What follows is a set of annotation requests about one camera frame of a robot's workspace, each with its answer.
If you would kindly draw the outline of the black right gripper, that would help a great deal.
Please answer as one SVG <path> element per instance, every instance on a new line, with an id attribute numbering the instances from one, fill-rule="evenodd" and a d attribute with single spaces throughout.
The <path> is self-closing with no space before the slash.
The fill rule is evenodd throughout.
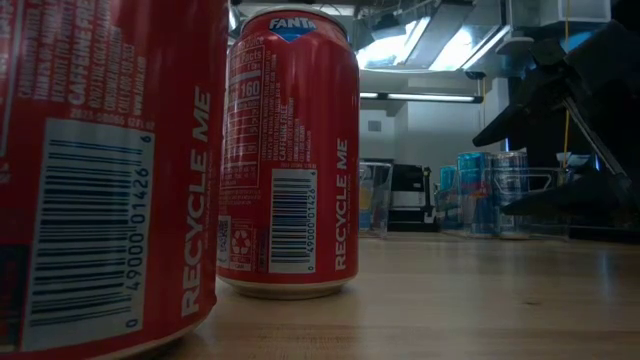
<path id="1" fill-rule="evenodd" d="M 568 54 L 557 39 L 530 48 L 507 107 L 473 138 L 477 147 L 508 138 L 527 147 L 546 138 L 575 147 L 580 129 L 609 172 L 591 172 L 503 207 L 507 215 L 607 216 L 640 209 L 640 33 L 612 20 Z"/>

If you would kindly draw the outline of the silver blue Red Bull can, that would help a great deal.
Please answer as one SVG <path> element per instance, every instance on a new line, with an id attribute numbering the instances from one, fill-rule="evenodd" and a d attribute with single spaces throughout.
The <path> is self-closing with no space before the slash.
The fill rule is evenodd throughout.
<path id="1" fill-rule="evenodd" d="M 443 229 L 458 229 L 460 226 L 460 205 L 458 200 L 457 167 L 444 166 L 440 173 L 439 211 Z"/>
<path id="2" fill-rule="evenodd" d="M 471 235 L 495 233 L 491 186 L 491 153 L 469 152 L 458 155 L 459 203 L 463 228 Z"/>
<path id="3" fill-rule="evenodd" d="M 497 234 L 502 238 L 527 238 L 527 218 L 507 215 L 503 211 L 503 207 L 522 199 L 529 191 L 527 154 L 521 151 L 496 153 L 492 160 L 492 187 Z"/>

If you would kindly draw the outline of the clear plastic bin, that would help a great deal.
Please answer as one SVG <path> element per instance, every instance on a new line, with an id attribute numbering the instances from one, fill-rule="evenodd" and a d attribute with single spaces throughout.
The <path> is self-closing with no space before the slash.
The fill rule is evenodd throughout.
<path id="1" fill-rule="evenodd" d="M 372 199 L 372 228 L 370 231 L 359 230 L 359 234 L 361 237 L 385 238 L 389 222 L 393 166 L 388 162 L 361 160 L 359 162 L 359 182 L 360 165 L 362 163 L 369 163 L 374 166 L 374 193 Z"/>
<path id="2" fill-rule="evenodd" d="M 562 237 L 567 216 L 539 197 L 566 177 L 555 168 L 454 169 L 435 191 L 437 220 L 444 232 L 468 238 Z"/>

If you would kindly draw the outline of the red Fanta soda can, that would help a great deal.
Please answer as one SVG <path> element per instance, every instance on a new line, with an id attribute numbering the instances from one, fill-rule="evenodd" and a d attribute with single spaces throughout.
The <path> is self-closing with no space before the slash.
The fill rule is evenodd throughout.
<path id="1" fill-rule="evenodd" d="M 245 296 L 334 294 L 359 269 L 359 68 L 309 6 L 249 17 L 228 53 L 217 274 Z"/>
<path id="2" fill-rule="evenodd" d="M 229 0 L 0 0 L 0 360 L 119 358 L 216 302 Z"/>

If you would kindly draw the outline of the long fluorescent light fixture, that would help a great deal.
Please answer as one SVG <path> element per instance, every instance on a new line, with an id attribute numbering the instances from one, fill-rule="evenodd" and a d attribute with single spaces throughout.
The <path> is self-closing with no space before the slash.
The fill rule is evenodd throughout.
<path id="1" fill-rule="evenodd" d="M 385 93 L 361 92 L 361 100 L 377 101 L 406 101 L 406 102 L 438 102 L 438 103 L 469 103 L 484 102 L 482 96 L 450 95 L 450 94 L 418 94 L 418 93 Z"/>

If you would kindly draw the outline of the black white cabinet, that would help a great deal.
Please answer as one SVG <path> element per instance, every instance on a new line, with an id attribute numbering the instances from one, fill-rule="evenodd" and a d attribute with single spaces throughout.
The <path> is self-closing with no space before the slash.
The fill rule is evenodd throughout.
<path id="1" fill-rule="evenodd" d="M 436 232 L 430 193 L 431 169 L 419 165 L 394 164 L 388 230 L 391 232 Z"/>

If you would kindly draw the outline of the bright ceiling light panel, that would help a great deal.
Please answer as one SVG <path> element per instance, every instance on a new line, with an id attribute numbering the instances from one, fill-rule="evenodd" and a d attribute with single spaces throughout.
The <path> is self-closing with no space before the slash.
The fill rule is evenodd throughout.
<path id="1" fill-rule="evenodd" d="M 461 28 L 427 62 L 419 59 L 419 42 L 426 34 L 429 17 L 405 25 L 405 33 L 380 40 L 356 52 L 361 70 L 385 73 L 427 73 L 469 70 L 511 30 L 510 25 L 471 25 Z"/>

